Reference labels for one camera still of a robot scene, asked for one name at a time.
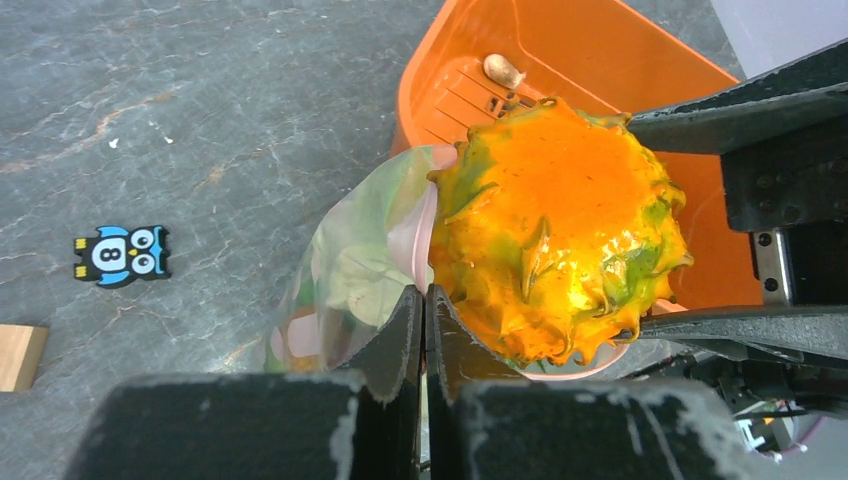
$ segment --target yellow dragon fruit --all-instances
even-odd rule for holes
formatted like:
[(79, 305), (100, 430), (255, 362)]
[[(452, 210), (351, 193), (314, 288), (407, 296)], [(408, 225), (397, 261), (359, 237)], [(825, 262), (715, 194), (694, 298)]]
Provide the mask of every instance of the yellow dragon fruit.
[(435, 283), (506, 360), (588, 364), (622, 331), (635, 340), (692, 264), (673, 217), (685, 195), (628, 120), (544, 99), (471, 128), (456, 164), (430, 173)]

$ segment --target white surface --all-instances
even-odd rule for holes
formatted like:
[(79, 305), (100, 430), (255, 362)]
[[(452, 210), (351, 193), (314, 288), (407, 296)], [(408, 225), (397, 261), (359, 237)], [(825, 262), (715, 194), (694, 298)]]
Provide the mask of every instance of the white surface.
[(848, 38), (848, 0), (712, 0), (748, 78)]

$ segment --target orange plastic basket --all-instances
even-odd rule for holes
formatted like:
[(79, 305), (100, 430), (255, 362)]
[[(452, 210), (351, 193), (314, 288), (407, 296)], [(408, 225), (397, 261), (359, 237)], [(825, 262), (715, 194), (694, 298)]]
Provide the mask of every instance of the orange plastic basket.
[[(527, 77), (514, 92), (483, 73), (492, 53)], [(559, 96), (593, 115), (638, 112), (702, 97), (736, 80), (616, 0), (447, 0), (400, 82), (393, 154), (466, 139), (512, 93)], [(688, 197), (681, 229), (695, 266), (672, 279), (687, 308), (761, 303), (748, 237), (732, 232), (718, 158), (663, 154)]]

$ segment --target gray marble surface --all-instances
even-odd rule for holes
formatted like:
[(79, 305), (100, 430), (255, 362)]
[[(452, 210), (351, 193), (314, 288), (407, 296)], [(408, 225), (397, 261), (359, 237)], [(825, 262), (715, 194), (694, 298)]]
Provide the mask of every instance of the gray marble surface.
[[(707, 0), (629, 3), (740, 74)], [(249, 368), (317, 222), (386, 158), (398, 80), (439, 7), (0, 4), (1, 321), (50, 327), (34, 388), (0, 394), (0, 478), (60, 476), (129, 376)], [(71, 278), (73, 238), (157, 223), (171, 280)]]

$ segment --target wooden block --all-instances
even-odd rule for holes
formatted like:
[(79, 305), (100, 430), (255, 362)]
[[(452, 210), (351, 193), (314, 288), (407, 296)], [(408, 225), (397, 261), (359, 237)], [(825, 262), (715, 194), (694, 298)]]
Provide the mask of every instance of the wooden block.
[(47, 343), (47, 329), (0, 325), (0, 392), (29, 390)]

